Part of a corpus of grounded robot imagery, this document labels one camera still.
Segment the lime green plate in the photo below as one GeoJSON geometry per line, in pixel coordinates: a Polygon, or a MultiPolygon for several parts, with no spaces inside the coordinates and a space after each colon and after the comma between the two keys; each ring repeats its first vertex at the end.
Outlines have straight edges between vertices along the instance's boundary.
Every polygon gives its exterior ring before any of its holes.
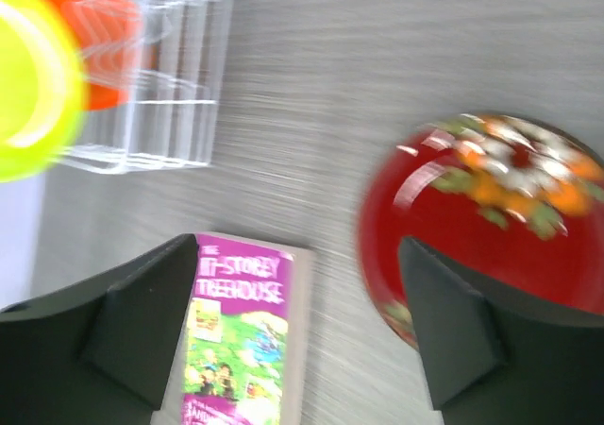
{"type": "Polygon", "coordinates": [[[48,0],[1,0],[1,180],[34,176],[79,135],[88,100],[76,39],[48,0]]]}

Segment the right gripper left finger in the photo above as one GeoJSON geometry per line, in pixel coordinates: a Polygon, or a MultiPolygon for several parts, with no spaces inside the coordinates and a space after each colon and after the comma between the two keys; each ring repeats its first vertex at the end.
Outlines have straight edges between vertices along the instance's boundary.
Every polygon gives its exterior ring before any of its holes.
{"type": "Polygon", "coordinates": [[[197,269],[182,234],[1,312],[4,424],[148,424],[164,398],[197,269]]]}

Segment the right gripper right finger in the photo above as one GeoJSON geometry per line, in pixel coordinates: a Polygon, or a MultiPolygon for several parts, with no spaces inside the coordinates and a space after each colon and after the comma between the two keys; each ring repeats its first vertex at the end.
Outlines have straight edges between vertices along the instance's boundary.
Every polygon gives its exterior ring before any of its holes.
{"type": "Polygon", "coordinates": [[[432,407],[446,424],[602,424],[602,316],[510,287],[412,237],[398,259],[432,407]]]}

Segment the red floral plate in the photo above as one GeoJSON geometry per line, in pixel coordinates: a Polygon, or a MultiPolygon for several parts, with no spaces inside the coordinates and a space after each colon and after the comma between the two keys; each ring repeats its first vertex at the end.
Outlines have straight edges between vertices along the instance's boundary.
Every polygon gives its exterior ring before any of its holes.
{"type": "Polygon", "coordinates": [[[603,159],[541,121],[462,113],[394,148],[361,204],[365,289],[406,344],[415,332],[398,248],[416,238],[509,286],[603,311],[603,159]]]}

